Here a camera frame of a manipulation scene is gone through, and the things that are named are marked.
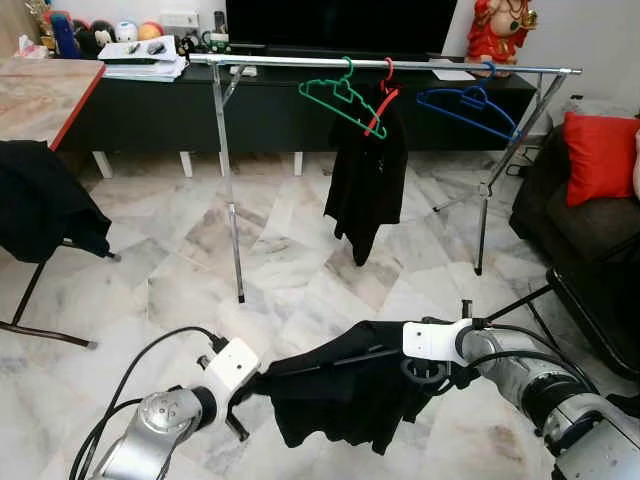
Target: red hanger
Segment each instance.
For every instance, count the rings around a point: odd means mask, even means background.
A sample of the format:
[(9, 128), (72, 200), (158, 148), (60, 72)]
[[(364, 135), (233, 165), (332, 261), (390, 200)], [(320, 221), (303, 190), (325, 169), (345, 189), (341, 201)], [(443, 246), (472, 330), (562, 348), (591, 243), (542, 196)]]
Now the red hanger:
[[(399, 89), (389, 88), (389, 86), (387, 85), (387, 83), (390, 82), (391, 79), (393, 78), (393, 60), (391, 60), (391, 58), (389, 57), (386, 57), (385, 60), (389, 64), (389, 73), (387, 74), (386, 78), (384, 78), (383, 80), (380, 80), (380, 90), (382, 90), (382, 92), (384, 92), (387, 95), (387, 98), (385, 98), (382, 101), (382, 103), (378, 107), (378, 110), (376, 111), (376, 115), (378, 116), (378, 118), (382, 117), (382, 114), (387, 109), (389, 104), (393, 101), (394, 98), (396, 98), (400, 94)], [(376, 118), (375, 117), (372, 118), (368, 125), (369, 130), (366, 130), (364, 132), (365, 137), (369, 136), (369, 134), (371, 133), (371, 130), (375, 128), (376, 123), (378, 123)]]

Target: black tv stand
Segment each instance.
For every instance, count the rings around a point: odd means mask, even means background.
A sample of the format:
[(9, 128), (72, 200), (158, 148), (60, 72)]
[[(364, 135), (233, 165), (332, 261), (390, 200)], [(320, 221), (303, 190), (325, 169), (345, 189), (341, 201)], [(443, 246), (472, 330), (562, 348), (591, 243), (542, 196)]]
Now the black tv stand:
[[(231, 80), (222, 69), (223, 83)], [(260, 67), (257, 77), (245, 77), (231, 97), (225, 115), (233, 152), (331, 151), (329, 131), (335, 114), (298, 93), (311, 78), (338, 78), (336, 69)], [(358, 70), (358, 82), (375, 83), (379, 70)], [(427, 88), (468, 86), (442, 82), (432, 72), (398, 71), (404, 87), (395, 100), (402, 114), (410, 150), (502, 150), (506, 141), (416, 104), (416, 93)], [(535, 88), (518, 75), (493, 79), (489, 97), (516, 123)], [(213, 108), (211, 71), (192, 64), (174, 83), (102, 79), (89, 97), (60, 150), (137, 152), (218, 152), (220, 142)]]

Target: sofa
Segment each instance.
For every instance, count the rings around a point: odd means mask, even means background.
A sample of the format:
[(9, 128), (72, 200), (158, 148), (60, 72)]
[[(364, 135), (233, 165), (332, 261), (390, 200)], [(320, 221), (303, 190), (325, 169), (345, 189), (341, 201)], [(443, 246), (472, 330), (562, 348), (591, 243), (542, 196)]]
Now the sofa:
[(513, 204), (510, 225), (549, 257), (571, 267), (601, 260), (640, 236), (637, 198), (598, 198), (568, 207), (569, 151), (562, 125), (545, 138)]

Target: white wall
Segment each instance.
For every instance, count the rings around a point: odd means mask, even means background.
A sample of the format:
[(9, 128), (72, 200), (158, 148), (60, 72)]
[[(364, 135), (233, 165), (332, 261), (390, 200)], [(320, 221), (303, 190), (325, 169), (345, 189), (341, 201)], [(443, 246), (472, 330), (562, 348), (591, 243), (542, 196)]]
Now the white wall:
[[(565, 82), (553, 105), (563, 103), (572, 93), (580, 93), (594, 99), (635, 103), (640, 109), (639, 0), (530, 1), (539, 14), (540, 26), (520, 50), (520, 63), (584, 67), (582, 76), (570, 77)], [(163, 9), (196, 10), (205, 30), (213, 26), (213, 12), (224, 10), (225, 3), (225, 0), (53, 0), (55, 8), (69, 10), (72, 17), (88, 22), (102, 18), (112, 23), (125, 19), (140, 23), (157, 21)], [(474, 3), (475, 0), (458, 0), (445, 54), (465, 54)]]
[[(474, 3), (458, 0), (447, 55), (465, 54)], [(581, 76), (567, 79), (551, 108), (579, 93), (640, 110), (640, 1), (531, 0), (530, 8), (538, 12), (540, 26), (519, 51), (519, 63), (584, 68)], [(537, 133), (545, 126), (539, 125)]]
[(225, 0), (53, 0), (53, 8), (67, 10), (72, 18), (91, 24), (94, 20), (106, 20), (116, 24), (131, 20), (138, 24), (158, 22), (162, 10), (196, 11), (199, 13), (202, 31), (213, 28), (213, 12), (225, 10)]

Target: television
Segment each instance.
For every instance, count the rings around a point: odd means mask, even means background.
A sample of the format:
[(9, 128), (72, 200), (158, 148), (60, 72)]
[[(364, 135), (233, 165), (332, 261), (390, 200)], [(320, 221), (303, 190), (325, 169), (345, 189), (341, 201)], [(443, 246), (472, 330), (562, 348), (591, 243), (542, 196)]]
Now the television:
[(421, 58), (442, 52), (457, 0), (227, 0), (234, 47)]

